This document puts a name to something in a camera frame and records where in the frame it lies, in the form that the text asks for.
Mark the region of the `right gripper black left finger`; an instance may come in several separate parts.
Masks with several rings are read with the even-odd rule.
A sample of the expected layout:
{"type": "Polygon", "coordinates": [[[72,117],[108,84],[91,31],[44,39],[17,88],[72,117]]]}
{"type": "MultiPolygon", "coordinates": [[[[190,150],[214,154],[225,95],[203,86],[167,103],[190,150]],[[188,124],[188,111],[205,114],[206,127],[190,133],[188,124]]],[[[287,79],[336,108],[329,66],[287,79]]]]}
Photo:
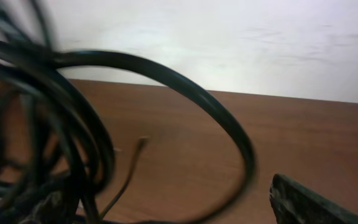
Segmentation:
{"type": "Polygon", "coordinates": [[[69,224],[75,216],[79,198],[62,190],[48,194],[17,220],[18,224],[69,224]]]}

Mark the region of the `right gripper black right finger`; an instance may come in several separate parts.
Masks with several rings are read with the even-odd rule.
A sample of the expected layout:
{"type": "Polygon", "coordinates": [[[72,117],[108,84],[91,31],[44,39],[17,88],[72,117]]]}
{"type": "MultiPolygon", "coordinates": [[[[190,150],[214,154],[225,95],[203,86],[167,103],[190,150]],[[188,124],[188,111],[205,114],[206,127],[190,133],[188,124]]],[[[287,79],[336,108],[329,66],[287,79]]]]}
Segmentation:
{"type": "Polygon", "coordinates": [[[274,175],[269,199],[277,224],[358,224],[358,215],[286,175],[274,175]]]}

